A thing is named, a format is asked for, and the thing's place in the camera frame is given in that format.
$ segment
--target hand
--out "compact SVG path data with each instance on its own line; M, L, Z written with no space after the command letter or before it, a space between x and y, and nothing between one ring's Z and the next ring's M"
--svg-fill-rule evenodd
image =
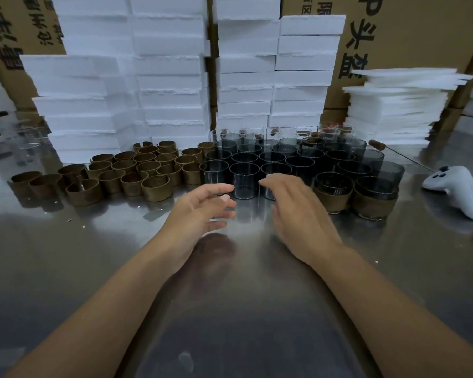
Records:
M343 247L326 209L300 178L269 174L259 184L275 195L273 224L294 256L311 266L315 258L328 257L332 249Z
M215 194L233 191L231 184L204 184L180 197L165 224L151 240L155 248L169 253L172 273L176 273L189 258L193 248L207 232L226 227L224 221L211 219L233 219L237 203L229 195Z

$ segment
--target person's right hand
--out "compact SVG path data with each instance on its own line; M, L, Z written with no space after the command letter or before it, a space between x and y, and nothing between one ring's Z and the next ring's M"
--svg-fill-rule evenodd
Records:
M269 174L259 184L275 195L273 224L294 256L311 266L315 258L328 257L331 251L343 247L326 209L300 178Z

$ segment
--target metal table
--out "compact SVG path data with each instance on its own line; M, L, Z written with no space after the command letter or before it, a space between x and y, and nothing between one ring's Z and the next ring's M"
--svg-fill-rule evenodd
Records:
M349 213L334 222L348 245L473 344L473 222L420 190L429 170L385 152L407 170L394 212L386 222ZM0 159L0 355L38 345L157 232L174 203L113 196L74 208L18 201L6 185L16 173L58 167L49 149L22 167ZM237 218L204 238L159 293L119 376L378 376L327 286L274 237L270 206L239 201Z

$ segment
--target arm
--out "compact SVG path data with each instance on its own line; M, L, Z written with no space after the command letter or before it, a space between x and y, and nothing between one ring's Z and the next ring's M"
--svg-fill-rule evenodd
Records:
M228 184L206 184L177 200L163 228L93 297L7 377L113 377L164 282L189 258L208 231L226 226L236 203Z
M326 282L385 377L473 377L473 347L343 245L315 194L273 174L273 221L281 240Z

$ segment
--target game controller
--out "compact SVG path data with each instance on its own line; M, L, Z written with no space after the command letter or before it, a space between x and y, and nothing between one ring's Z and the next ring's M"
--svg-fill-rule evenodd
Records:
M441 167L422 182L422 188L445 191L450 204L473 219L473 176L464 166Z

